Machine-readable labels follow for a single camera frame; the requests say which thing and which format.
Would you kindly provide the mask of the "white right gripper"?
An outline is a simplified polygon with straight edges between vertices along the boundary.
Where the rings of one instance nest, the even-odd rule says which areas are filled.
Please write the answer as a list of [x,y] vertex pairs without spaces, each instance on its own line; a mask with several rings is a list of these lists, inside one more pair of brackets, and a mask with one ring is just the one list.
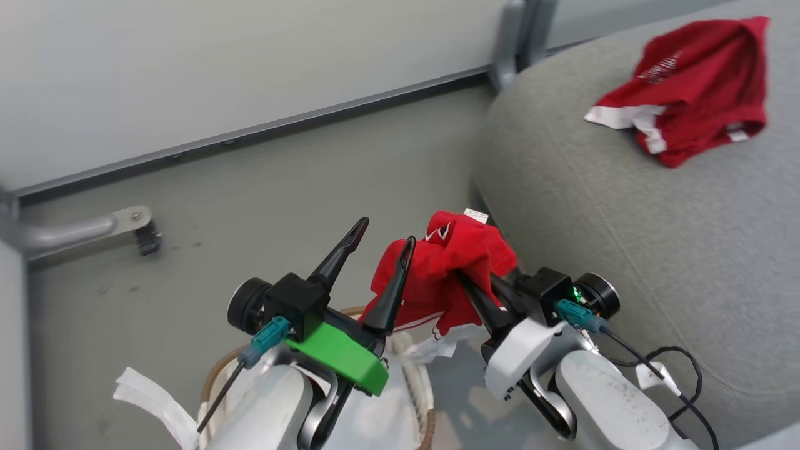
[[[500,342],[484,373],[487,389],[502,401],[523,376],[534,370],[536,377],[555,368],[569,352],[565,348],[567,324],[548,327],[533,319],[523,319],[514,326],[511,313],[495,304],[488,293],[463,271],[456,276],[469,302],[495,342]],[[529,297],[517,291],[512,282],[491,274],[491,292],[503,308],[528,308]]]

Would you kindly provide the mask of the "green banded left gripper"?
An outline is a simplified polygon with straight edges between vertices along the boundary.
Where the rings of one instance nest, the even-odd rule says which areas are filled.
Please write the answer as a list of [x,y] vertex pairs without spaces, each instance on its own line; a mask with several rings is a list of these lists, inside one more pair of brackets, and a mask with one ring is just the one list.
[[[361,217],[315,268],[308,281],[330,293],[342,268],[368,230],[369,218]],[[305,312],[286,311],[289,347],[334,371],[335,375],[370,396],[382,395],[389,371],[382,361],[388,335],[394,331],[416,248],[414,236],[404,242],[392,268],[392,277],[362,322],[331,308]]]

